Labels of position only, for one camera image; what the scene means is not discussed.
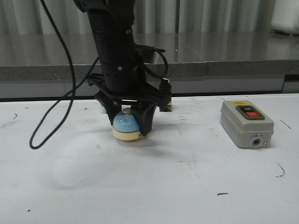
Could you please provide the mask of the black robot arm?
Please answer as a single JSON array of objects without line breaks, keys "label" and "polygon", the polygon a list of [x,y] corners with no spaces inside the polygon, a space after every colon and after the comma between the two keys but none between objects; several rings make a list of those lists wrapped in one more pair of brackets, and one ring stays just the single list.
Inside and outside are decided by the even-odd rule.
[{"label": "black robot arm", "polygon": [[156,107],[165,107],[169,102],[166,92],[146,80],[147,74],[162,79],[168,73],[164,50],[135,43],[132,30],[135,1],[76,0],[74,3],[88,15],[102,69],[102,74],[93,73],[87,79],[89,85],[99,89],[95,98],[111,122],[128,101],[139,131],[146,136],[152,129]]}]

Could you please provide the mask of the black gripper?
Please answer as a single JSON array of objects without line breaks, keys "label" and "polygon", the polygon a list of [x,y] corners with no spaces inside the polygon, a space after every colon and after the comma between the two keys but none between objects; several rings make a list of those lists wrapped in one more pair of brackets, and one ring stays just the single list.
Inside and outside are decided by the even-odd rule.
[{"label": "black gripper", "polygon": [[94,85],[99,89],[94,97],[105,105],[111,125],[113,125],[115,116],[121,111],[121,105],[132,105],[131,113],[143,136],[152,130],[156,106],[163,108],[168,103],[167,95],[147,82],[140,82],[130,87],[117,77],[114,87],[122,92],[114,92],[108,88],[102,74],[93,73],[87,78],[87,81],[89,85]]}]

